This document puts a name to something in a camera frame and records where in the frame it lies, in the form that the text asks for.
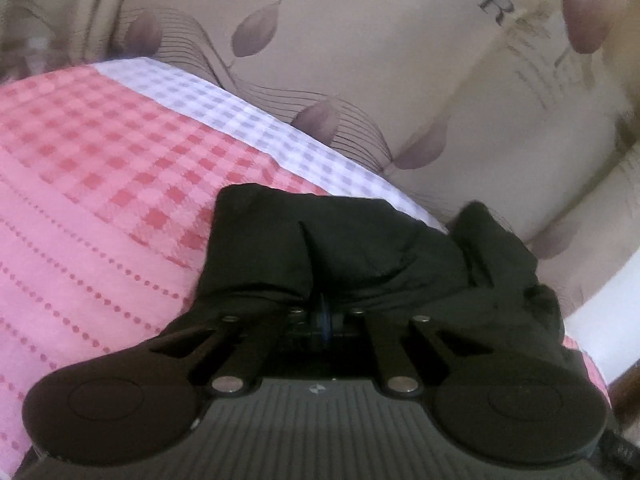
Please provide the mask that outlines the pink purple checked bed sheet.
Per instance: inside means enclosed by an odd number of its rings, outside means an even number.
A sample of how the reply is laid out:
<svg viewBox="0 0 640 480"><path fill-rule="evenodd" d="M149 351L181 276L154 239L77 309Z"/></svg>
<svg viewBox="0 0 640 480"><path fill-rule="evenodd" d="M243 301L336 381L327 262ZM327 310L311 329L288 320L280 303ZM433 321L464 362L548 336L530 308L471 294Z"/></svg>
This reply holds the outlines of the pink purple checked bed sheet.
<svg viewBox="0 0 640 480"><path fill-rule="evenodd" d="M21 478L28 390L158 334L192 300L226 185L382 198L381 177L209 82L149 58L1 89L1 474ZM271 385L107 479L517 479L371 388Z"/></svg>

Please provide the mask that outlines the black garment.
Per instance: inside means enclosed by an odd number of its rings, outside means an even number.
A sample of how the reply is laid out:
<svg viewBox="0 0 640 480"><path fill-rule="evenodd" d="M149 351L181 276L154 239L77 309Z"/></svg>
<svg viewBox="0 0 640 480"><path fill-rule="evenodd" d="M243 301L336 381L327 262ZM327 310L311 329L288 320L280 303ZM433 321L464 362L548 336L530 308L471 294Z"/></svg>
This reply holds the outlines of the black garment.
<svg viewBox="0 0 640 480"><path fill-rule="evenodd" d="M559 300L537 266L479 202L440 232L385 200L230 185L215 202L193 304L169 330L293 308L359 308L397 322L427 315L585 376L582 355L563 344Z"/></svg>

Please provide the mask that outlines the beige leaf pattern curtain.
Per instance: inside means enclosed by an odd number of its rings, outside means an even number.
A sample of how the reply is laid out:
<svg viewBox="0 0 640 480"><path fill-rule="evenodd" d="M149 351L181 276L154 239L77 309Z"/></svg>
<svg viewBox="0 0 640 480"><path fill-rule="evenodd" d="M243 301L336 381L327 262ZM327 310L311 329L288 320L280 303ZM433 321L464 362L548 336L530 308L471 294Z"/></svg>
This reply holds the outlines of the beige leaf pattern curtain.
<svg viewBox="0 0 640 480"><path fill-rule="evenodd" d="M565 312L639 250L639 0L1 0L1 76L146 55L380 174L485 203Z"/></svg>

